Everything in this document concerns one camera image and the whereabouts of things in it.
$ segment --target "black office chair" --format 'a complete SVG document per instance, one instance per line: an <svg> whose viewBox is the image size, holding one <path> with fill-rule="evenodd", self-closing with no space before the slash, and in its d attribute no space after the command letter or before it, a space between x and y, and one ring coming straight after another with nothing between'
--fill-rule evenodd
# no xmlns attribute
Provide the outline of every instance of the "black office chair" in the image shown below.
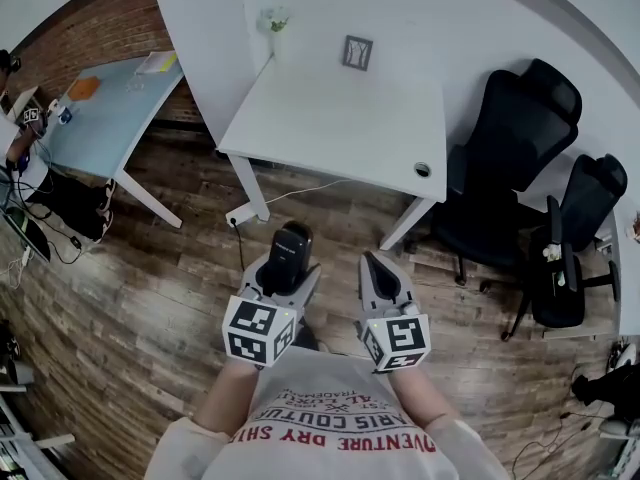
<svg viewBox="0 0 640 480"><path fill-rule="evenodd" d="M533 318L545 327L575 327L584 321L584 289L611 285L613 298L620 298L617 265L609 261L609 273L582 278L580 261L573 254L587 248L627 189L627 174L618 160L606 155L598 160L581 155L571 171L562 207L547 198L549 225L534 231L529 248L529 264L523 297L511 332L502 333L508 341L518 329L529 305ZM562 261L549 263L542 251L549 243L563 244ZM564 272L565 285L554 284L552 276Z"/></svg>
<svg viewBox="0 0 640 480"><path fill-rule="evenodd" d="M463 258L519 274L523 225L515 191L529 187L542 169L578 136L580 93L559 71L535 59L517 76L493 72L480 116L466 145L447 165L447 201L434 206L431 234Z"/></svg>

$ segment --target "wooden floor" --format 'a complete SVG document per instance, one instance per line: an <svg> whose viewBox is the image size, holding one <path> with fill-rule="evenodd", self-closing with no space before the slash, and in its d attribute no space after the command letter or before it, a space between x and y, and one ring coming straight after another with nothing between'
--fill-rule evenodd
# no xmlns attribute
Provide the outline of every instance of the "wooden floor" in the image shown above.
<svg viewBox="0 0 640 480"><path fill-rule="evenodd" d="M76 479L142 478L167 424L193 410L224 360L220 325L241 278L237 237L224 214L245 196L208 139L150 133L128 170L184 220L182 229L118 191L116 220L102 244L90 246L71 266L57 259L50 266L32 261L19 289L0 286L0 313L12 322L26 359L37 369L36 384L26 397L14 397L15 403L38 436L75 434L77 442L64 449L61 460ZM259 178L267 198L325 181L267 168L259 169ZM271 205L268 223L240 227L245 261L266 252L273 232L287 220L308 224L315 233L313 256L322 263L309 321L333 351L364 354L352 326L360 311L357 261L364 250L376 248L409 202L355 183L283 199ZM57 218L51 222L62 227ZM75 250L63 237L45 232L73 259ZM4 223L0 243L4 268L21 254ZM513 288L497 285L489 295L480 294L481 277L456 286L453 256L435 245L421 246L412 256L401 248L389 254L411 274L431 318L429 372L507 469L526 443L554 438L562 412L598 409L580 407L568 396L570 377L576 366L587 375L602 374L611 339L541 341L529 316L521 332L502 343L500 333L519 302ZM604 273L604 261L589 264ZM495 274L474 265L469 273ZM593 293L589 307L606 316L607 289ZM586 421L563 420L556 442ZM597 438L598 420L593 423L529 478L594 478L611 450ZM546 456L538 446L528 448L517 478Z"/></svg>

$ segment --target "white t-shirt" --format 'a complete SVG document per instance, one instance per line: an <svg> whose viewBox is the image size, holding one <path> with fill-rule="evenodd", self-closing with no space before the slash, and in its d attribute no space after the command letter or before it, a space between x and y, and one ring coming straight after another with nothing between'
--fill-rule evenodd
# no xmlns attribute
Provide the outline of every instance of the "white t-shirt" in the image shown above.
<svg viewBox="0 0 640 480"><path fill-rule="evenodd" d="M158 443L145 480L508 480L467 424L417 427L373 362L291 347L265 369L234 435L183 418Z"/></svg>
<svg viewBox="0 0 640 480"><path fill-rule="evenodd" d="M0 112L0 161L3 166L6 166L7 151L9 151L11 143L19 133L20 128ZM31 146L29 156L29 165L27 165L27 169L22 173L22 176L18 175L18 171L12 172L13 181L16 183L12 199L15 199L20 205L22 205L20 196L22 196L22 199L25 201L29 199L35 189L44 181L49 171L47 165L36 154L34 146Z"/></svg>

